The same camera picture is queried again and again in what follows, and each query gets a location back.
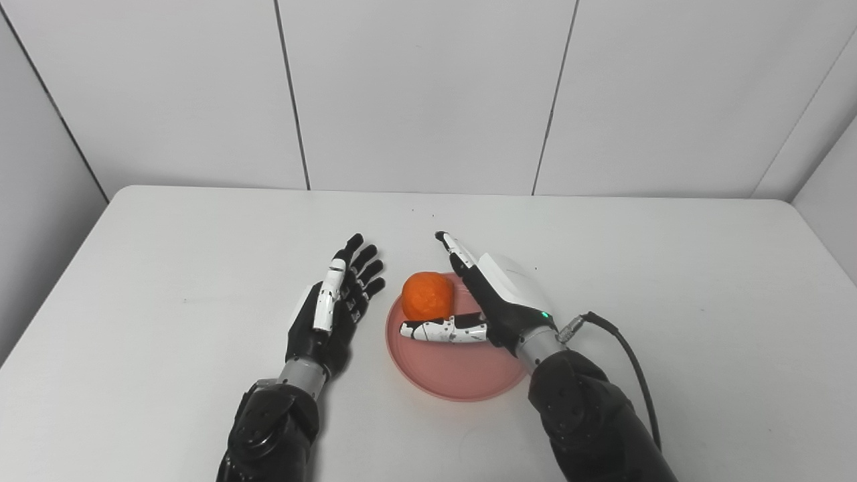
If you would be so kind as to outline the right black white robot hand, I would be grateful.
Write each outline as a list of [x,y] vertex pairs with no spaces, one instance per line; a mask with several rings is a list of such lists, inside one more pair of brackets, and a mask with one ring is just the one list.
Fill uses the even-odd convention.
[[403,321],[399,335],[413,341],[471,344],[485,341],[520,360],[539,364],[565,350],[553,315],[534,281],[503,257],[472,255],[465,245],[438,231],[453,271],[479,307],[477,313]]

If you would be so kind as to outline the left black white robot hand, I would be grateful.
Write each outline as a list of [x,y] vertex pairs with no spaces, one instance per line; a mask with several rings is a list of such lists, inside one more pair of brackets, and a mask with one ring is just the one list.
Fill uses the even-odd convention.
[[361,233],[354,234],[331,259],[323,279],[298,302],[287,362],[313,362],[327,380],[340,375],[351,357],[356,326],[370,300],[385,287],[383,269],[377,246],[366,244]]

